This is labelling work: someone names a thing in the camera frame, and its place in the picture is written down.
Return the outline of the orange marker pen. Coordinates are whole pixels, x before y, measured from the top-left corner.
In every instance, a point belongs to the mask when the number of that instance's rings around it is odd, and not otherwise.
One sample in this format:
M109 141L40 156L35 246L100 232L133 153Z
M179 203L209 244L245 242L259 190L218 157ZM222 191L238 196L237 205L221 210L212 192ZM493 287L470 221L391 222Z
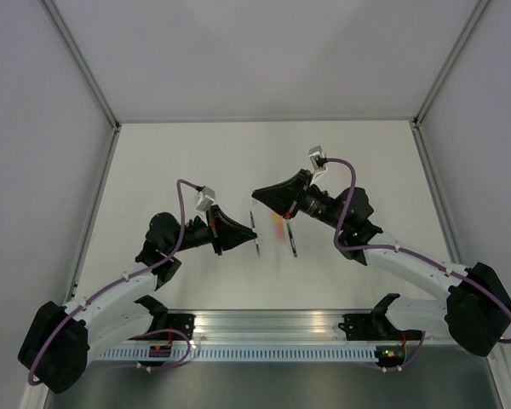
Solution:
M274 228L275 237L276 237L277 242L280 244L283 244L285 241L285 237L284 237L284 227L283 227L281 218L273 221L273 228Z

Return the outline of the green gel pen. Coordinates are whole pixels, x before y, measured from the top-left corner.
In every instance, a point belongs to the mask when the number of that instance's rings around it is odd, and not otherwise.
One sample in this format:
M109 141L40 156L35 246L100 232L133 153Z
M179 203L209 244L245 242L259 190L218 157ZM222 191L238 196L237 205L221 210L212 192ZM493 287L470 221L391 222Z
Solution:
M295 238L294 238L294 235L293 235L293 231L292 231L292 228L291 228L290 221L286 220L285 226L286 226L286 231L287 231L287 234L288 234L288 239L289 239L289 242L290 242L290 248L291 248L293 257L297 258L298 257L298 251L297 251L297 248L296 248L296 242L295 242Z

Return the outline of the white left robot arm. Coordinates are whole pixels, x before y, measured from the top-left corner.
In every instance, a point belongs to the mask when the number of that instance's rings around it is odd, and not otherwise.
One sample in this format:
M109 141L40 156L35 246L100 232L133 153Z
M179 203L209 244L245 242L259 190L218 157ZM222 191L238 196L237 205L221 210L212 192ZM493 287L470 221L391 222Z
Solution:
M62 393L107 350L143 335L162 337L168 309L153 293L179 270L176 252L209 245L219 256L256 237L216 204L187 223L158 213L149 222L141 252L120 277L91 296L63 305L49 301L37 310L18 353L29 385Z

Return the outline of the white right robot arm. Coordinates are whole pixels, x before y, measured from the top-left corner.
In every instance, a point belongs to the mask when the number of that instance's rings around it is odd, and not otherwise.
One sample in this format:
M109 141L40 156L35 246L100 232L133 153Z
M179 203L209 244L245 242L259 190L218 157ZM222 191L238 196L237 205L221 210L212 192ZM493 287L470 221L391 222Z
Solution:
M416 286L430 299L387 294L370 312L346 314L340 327L347 340L409 341L450 338L469 353L486 357L511 343L511 298L495 270L441 262L399 242L370 221L373 209L362 187L336 197L300 170L287 181L256 189L254 200L285 220L300 213L334 228L336 248L348 260L377 268Z

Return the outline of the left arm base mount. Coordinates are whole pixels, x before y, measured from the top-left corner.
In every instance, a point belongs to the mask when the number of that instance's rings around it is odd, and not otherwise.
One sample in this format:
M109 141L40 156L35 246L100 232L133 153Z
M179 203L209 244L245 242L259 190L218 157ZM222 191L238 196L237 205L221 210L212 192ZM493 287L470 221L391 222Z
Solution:
M182 337L174 332L164 331L164 329L173 329L186 335L189 340L192 339L195 328L195 314L189 313L171 313L169 309L157 299L151 296L143 296L136 303L145 308L152 316L152 322L147 332L152 335L141 336L144 340L164 340L168 342L180 341Z

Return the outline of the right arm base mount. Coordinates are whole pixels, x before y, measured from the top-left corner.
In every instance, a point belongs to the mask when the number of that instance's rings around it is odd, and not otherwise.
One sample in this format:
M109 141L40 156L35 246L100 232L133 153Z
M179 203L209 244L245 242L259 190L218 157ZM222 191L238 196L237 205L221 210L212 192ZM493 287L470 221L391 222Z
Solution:
M338 328L346 334L348 341L420 341L422 332L398 330L384 315L350 313L342 316Z

